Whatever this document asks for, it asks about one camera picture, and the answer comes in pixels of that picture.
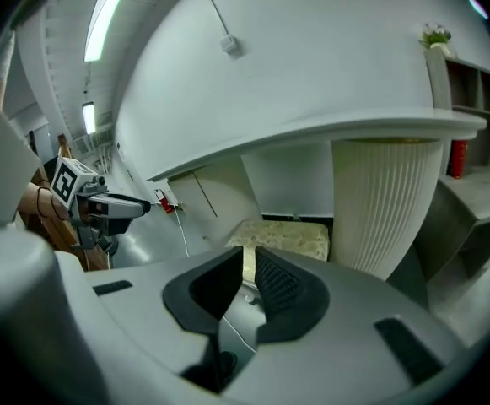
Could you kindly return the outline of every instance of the fire extinguisher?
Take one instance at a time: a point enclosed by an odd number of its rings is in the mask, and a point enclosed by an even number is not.
[[[157,196],[157,199],[160,201],[160,204],[162,205],[162,207],[164,207],[164,211],[167,214],[170,214],[174,211],[174,206],[170,204],[168,198],[166,198],[166,196],[160,189],[154,191],[154,194]]]

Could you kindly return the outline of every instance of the hanging cord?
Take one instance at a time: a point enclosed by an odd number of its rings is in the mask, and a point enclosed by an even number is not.
[[[210,1],[211,1],[211,4],[213,5],[214,11],[217,13],[218,19],[220,20],[220,24],[222,25],[222,30],[223,30],[224,34],[228,35],[229,34],[228,29],[226,29],[226,24],[222,20],[222,16],[220,15],[220,12],[218,11],[217,5],[214,4],[214,0],[210,0]]]
[[[42,186],[39,186],[39,188],[36,190],[36,209],[38,210],[40,216],[42,216],[44,219],[48,219],[50,216],[45,216],[44,214],[42,214],[40,210],[40,205],[39,205],[40,189],[44,189],[44,188]]]
[[[57,212],[56,206],[53,205],[53,192],[52,191],[50,191],[50,203],[51,203],[51,206],[53,207],[53,211],[55,212],[56,216],[60,220],[67,220],[66,218],[62,218],[61,216],[59,216],[59,213]]]
[[[185,242],[185,252],[186,256],[189,257],[190,255],[188,254],[188,245],[186,244],[186,237],[185,237],[185,231],[183,231],[183,227],[180,224],[179,220],[179,214],[177,213],[177,206],[174,207],[175,210],[175,216],[177,216],[177,222],[179,223],[179,228],[180,228],[180,233],[183,234],[183,241]]]

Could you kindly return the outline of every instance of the ceiling light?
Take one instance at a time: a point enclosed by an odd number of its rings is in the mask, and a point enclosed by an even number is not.
[[[469,0],[471,6],[481,15],[484,19],[488,19],[488,13],[477,0]]]
[[[97,0],[87,32],[87,45],[85,46],[86,62],[96,62],[102,55],[102,48],[111,18],[117,9],[120,0]]]
[[[96,131],[96,126],[94,124],[94,103],[89,102],[88,104],[83,104],[83,122],[85,123],[85,131],[89,135]]]

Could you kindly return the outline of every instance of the wire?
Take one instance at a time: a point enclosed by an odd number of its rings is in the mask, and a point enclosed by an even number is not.
[[[217,5],[214,4],[214,0],[210,0],[211,4],[213,5],[214,11],[217,13],[218,19],[220,20],[220,24],[222,25],[222,30],[224,31],[225,35],[228,35],[228,29],[226,29],[226,24],[224,24],[222,20],[222,16],[220,16],[220,12],[218,11]]]
[[[177,213],[177,206],[174,207],[175,210],[175,216],[177,216],[177,222],[179,223],[179,228],[180,228],[180,233],[183,234],[183,241],[185,242],[185,252],[186,256],[189,257],[190,255],[188,254],[188,245],[186,244],[186,237],[185,237],[185,231],[183,231],[183,227],[180,224],[179,220],[179,214]]]
[[[228,319],[227,319],[225,316],[223,316],[222,318],[223,318],[223,319],[224,319],[224,320],[225,320],[225,321],[228,323],[228,325],[229,325],[229,326],[231,327],[231,329],[232,329],[232,330],[235,332],[235,334],[236,334],[237,336],[239,336],[239,339],[241,340],[241,342],[242,342],[242,343],[243,343],[243,344],[244,344],[244,345],[245,345],[245,346],[246,346],[246,347],[247,347],[247,348],[248,348],[250,351],[252,351],[252,353],[256,354],[256,353],[257,353],[257,352],[256,352],[256,350],[255,350],[255,349],[253,349],[253,348],[252,348],[252,347],[251,347],[251,346],[250,346],[250,345],[249,345],[249,344],[248,344],[248,343],[247,343],[247,342],[246,342],[246,341],[243,339],[243,337],[241,336],[241,333],[239,333],[239,332],[238,332],[238,331],[235,329],[235,327],[231,325],[231,323],[228,321]]]
[[[51,203],[51,206],[53,207],[53,211],[55,212],[56,216],[60,220],[67,220],[66,218],[63,219],[61,216],[59,216],[59,213],[57,212],[56,206],[53,205],[53,192],[52,191],[50,191],[50,203]]]
[[[44,214],[42,214],[41,210],[40,210],[40,206],[39,206],[39,199],[40,199],[40,189],[43,189],[42,186],[39,186],[39,188],[36,190],[36,209],[38,210],[39,212],[39,215],[44,218],[44,219],[48,219],[50,216],[45,216]]]

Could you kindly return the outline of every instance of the patterned cushion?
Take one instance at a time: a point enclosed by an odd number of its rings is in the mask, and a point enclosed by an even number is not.
[[[246,220],[229,239],[226,247],[243,246],[243,279],[254,283],[256,275],[256,246],[272,247],[295,252],[319,261],[327,261],[329,235],[321,224],[280,222],[275,220]]]

